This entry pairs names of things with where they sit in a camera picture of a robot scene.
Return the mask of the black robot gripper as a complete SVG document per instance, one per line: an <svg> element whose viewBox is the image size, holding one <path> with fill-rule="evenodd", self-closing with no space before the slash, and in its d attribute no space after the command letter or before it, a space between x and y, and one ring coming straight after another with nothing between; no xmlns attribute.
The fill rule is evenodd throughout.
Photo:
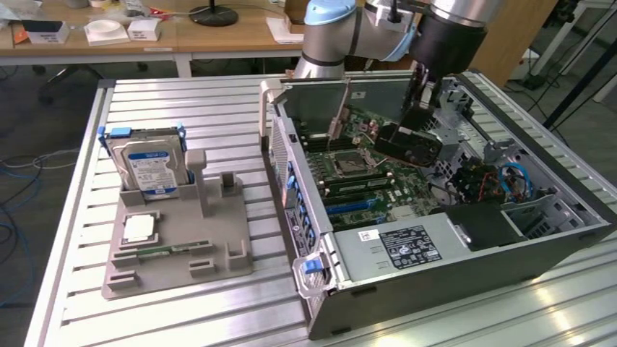
<svg viewBox="0 0 617 347"><path fill-rule="evenodd" d="M485 38L485 27L469 27L438 16L420 20L409 46L410 58L433 78L466 70Z"/></svg>

